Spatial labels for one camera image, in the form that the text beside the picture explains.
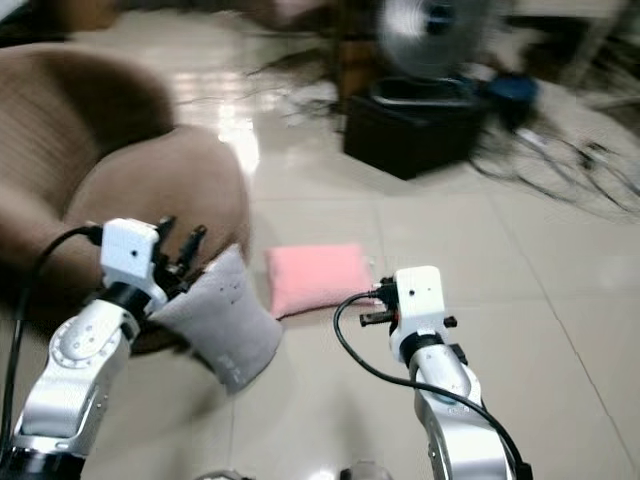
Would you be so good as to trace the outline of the pink pillow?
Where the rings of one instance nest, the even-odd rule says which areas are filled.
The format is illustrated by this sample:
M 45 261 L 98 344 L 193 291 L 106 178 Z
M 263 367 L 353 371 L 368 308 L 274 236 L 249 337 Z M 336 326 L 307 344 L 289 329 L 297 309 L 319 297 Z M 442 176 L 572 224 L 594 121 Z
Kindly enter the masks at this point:
M 374 288 L 361 244 L 280 246 L 265 252 L 269 312 L 287 317 L 339 305 Z

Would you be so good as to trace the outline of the grey pillow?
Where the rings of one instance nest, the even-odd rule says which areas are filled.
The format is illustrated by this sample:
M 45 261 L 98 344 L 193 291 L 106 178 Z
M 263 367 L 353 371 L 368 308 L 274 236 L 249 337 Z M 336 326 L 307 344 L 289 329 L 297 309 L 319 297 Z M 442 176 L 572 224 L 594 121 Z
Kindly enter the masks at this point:
M 187 292 L 150 320 L 186 340 L 232 396 L 266 369 L 283 338 L 282 324 L 253 292 L 238 244 L 216 256 Z

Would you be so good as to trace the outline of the brown round sofa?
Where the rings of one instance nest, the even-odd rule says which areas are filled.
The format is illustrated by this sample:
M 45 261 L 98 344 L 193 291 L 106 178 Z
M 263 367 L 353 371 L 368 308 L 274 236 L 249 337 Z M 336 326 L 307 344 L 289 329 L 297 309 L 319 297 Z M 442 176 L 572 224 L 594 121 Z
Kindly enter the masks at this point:
M 46 247 L 67 230 L 175 219 L 175 255 L 206 227 L 193 270 L 250 250 L 250 192 L 232 148 L 180 123 L 160 74 L 74 44 L 0 51 L 1 297 L 14 305 Z

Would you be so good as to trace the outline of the black box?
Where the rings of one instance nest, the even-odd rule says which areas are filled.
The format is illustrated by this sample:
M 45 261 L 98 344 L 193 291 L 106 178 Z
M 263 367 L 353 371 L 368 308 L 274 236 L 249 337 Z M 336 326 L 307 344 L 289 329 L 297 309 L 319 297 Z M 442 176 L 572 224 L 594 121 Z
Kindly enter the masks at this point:
M 380 172 L 411 180 L 470 160 L 488 118 L 484 101 L 466 108 L 411 108 L 356 93 L 346 104 L 342 151 Z

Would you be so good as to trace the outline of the brown wooden cabinet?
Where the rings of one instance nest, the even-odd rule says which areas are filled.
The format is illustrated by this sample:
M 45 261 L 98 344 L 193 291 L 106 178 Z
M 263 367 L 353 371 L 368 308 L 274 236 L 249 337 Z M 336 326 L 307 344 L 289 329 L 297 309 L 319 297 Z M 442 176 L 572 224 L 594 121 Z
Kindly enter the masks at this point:
M 120 15 L 116 0 L 47 0 L 64 31 L 101 31 L 114 26 Z

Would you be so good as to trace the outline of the blue round object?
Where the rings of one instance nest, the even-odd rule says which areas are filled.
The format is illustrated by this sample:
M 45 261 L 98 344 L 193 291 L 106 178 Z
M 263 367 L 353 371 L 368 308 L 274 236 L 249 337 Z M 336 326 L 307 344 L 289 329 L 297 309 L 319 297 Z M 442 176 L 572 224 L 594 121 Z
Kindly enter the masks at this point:
M 503 108 L 532 108 L 538 100 L 540 86 L 534 77 L 526 74 L 503 73 L 486 82 L 483 92 Z

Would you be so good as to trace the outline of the grey electric fan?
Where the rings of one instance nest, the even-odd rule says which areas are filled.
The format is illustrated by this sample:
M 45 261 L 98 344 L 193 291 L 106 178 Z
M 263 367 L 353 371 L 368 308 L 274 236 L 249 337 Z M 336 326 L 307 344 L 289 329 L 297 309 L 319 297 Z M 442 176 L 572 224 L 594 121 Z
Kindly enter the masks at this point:
M 495 14 L 497 0 L 381 0 L 378 46 L 392 74 L 370 97 L 393 108 L 470 108 L 475 93 L 461 81 Z

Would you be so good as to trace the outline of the white slanted panel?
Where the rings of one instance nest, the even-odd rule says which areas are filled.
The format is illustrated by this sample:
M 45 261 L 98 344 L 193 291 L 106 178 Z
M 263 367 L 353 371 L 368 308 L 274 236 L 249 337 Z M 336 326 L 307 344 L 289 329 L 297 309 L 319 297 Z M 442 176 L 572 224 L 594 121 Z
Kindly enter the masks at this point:
M 0 0 L 0 20 L 5 20 L 28 6 L 31 0 Z

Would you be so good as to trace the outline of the brown wooden furniture post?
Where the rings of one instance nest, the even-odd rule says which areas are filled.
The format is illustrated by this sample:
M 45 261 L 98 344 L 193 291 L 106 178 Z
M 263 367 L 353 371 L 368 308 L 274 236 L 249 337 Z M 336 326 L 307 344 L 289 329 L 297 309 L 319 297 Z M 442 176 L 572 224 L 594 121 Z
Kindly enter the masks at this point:
M 346 114 L 349 100 L 385 74 L 376 42 L 380 6 L 381 0 L 330 0 L 338 113 Z

